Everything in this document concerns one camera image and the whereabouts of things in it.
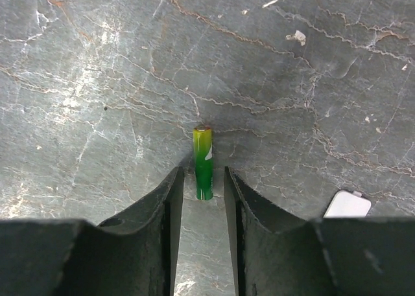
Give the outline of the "green battery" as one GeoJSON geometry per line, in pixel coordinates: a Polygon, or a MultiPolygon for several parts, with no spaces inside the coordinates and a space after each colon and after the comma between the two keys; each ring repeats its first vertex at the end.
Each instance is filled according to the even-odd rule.
{"type": "Polygon", "coordinates": [[[193,148],[196,197],[210,200],[213,198],[213,141],[210,127],[198,126],[193,130],[193,148]]]}

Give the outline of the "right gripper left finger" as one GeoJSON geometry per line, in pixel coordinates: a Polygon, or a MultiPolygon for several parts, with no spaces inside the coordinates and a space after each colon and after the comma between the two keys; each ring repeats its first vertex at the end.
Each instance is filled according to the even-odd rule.
{"type": "Polygon", "coordinates": [[[2,295],[172,295],[184,171],[98,225],[1,221],[2,295]]]}

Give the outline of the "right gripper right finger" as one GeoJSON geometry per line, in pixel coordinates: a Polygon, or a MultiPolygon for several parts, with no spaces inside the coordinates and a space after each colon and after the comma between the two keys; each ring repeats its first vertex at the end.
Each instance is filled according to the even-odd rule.
{"type": "Polygon", "coordinates": [[[301,219],[230,167],[224,201],[237,295],[413,295],[414,219],[301,219]]]}

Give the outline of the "white remote battery cover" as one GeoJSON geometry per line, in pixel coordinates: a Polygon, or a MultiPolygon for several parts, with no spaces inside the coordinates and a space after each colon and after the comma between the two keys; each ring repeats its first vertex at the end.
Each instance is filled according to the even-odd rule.
{"type": "Polygon", "coordinates": [[[340,190],[334,195],[323,217],[364,218],[371,207],[371,201],[366,199],[362,192],[340,190]]]}

